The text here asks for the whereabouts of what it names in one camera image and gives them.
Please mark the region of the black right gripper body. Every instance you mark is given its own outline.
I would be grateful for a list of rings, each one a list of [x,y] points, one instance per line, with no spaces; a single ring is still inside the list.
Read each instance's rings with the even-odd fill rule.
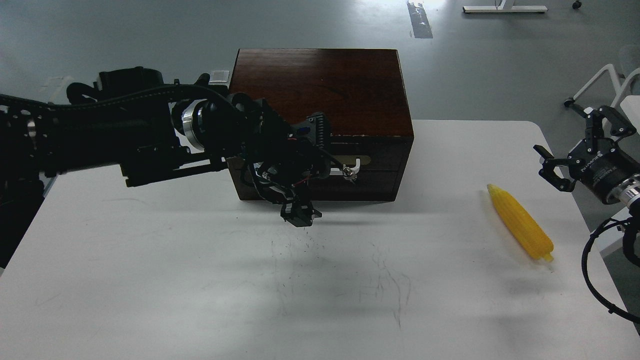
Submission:
[[[639,163],[609,137],[599,137],[594,143],[579,141],[567,157],[572,161],[569,175],[606,205],[621,203],[618,189],[640,171]]]

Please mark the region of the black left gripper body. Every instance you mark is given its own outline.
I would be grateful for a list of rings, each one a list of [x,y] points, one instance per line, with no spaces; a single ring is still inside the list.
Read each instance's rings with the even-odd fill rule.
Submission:
[[[238,92],[226,105],[205,101],[198,109],[198,140],[223,157],[239,157],[253,183],[294,188],[330,175],[330,123],[313,112],[290,124],[267,100]]]

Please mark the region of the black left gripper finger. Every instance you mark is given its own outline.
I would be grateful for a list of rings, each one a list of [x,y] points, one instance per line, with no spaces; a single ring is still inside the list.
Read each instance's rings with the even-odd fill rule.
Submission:
[[[313,206],[308,180],[306,177],[291,184],[278,183],[253,171],[253,186],[258,195],[269,203],[281,205],[281,218],[297,228],[311,227],[315,219],[323,216]]]

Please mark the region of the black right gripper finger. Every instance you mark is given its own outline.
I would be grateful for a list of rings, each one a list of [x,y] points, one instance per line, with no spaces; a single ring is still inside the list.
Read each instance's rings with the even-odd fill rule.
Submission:
[[[584,139],[587,142],[605,138],[619,142],[637,133],[631,121],[610,105],[588,110],[579,104],[570,104],[570,109],[585,120]]]
[[[570,158],[557,158],[542,145],[534,145],[533,150],[541,157],[541,169],[538,171],[539,176],[560,192],[573,192],[576,180],[561,177],[556,173],[555,169],[557,167],[574,166],[577,164],[576,161]]]

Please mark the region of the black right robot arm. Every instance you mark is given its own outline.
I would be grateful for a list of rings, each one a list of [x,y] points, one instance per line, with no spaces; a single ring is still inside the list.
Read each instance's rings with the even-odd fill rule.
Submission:
[[[603,204],[625,205],[630,214],[628,218],[608,218],[590,234],[582,251],[581,269],[588,290],[609,313],[638,324],[637,315],[616,306],[594,287],[588,272],[588,258],[595,240],[612,228],[622,231],[624,257],[632,265],[639,265],[635,245],[639,235],[640,164],[619,146],[622,139],[636,134],[637,130],[610,105],[599,105],[588,111],[571,97],[563,105],[584,119],[584,137],[564,158],[555,157],[544,146],[535,145],[534,150],[541,157],[538,174],[558,191],[572,192],[579,182]]]

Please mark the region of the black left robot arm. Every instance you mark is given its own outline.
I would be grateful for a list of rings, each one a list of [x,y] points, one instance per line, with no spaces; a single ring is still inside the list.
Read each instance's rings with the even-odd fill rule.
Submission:
[[[138,187],[215,173],[240,158],[242,184],[281,217],[308,227],[322,214],[308,182],[339,162],[322,112],[290,125],[265,99],[231,93],[203,73],[193,84],[164,82],[141,66],[73,82],[68,104],[1,96],[1,268],[6,269],[45,197],[41,176],[120,166]]]

